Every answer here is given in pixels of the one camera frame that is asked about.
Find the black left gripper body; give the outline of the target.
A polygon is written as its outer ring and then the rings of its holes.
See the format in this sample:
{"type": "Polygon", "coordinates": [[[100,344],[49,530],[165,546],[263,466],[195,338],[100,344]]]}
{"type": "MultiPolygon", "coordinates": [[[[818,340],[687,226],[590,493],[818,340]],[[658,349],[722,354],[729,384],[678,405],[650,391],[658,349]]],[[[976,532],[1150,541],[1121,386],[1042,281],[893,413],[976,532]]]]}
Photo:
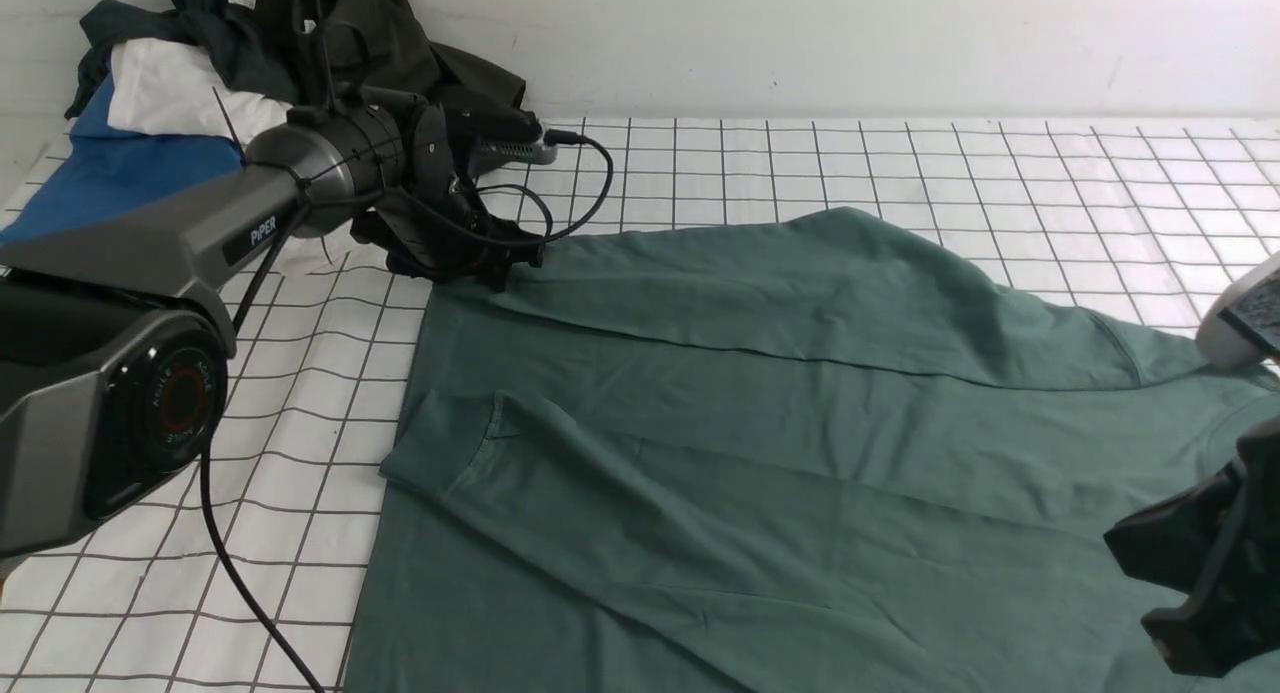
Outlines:
{"type": "Polygon", "coordinates": [[[558,149],[532,113],[466,90],[436,100],[378,87],[361,95],[393,115],[407,159],[399,186],[352,220],[356,242],[387,251],[397,275],[474,278],[498,292],[516,265],[543,265],[541,238],[489,213],[477,186],[480,175],[507,164],[556,160],[558,149]]]}

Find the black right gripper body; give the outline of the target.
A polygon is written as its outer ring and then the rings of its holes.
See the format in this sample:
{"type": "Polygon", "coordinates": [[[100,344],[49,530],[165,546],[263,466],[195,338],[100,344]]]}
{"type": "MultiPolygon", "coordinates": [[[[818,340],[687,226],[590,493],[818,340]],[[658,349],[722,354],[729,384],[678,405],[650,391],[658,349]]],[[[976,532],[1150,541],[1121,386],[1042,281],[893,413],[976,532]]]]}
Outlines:
{"type": "Polygon", "coordinates": [[[1140,625],[1172,673],[1194,678],[1225,678],[1277,651],[1277,538],[1275,443],[1239,443],[1210,479],[1103,535],[1126,576],[1185,594],[1140,625]]]}

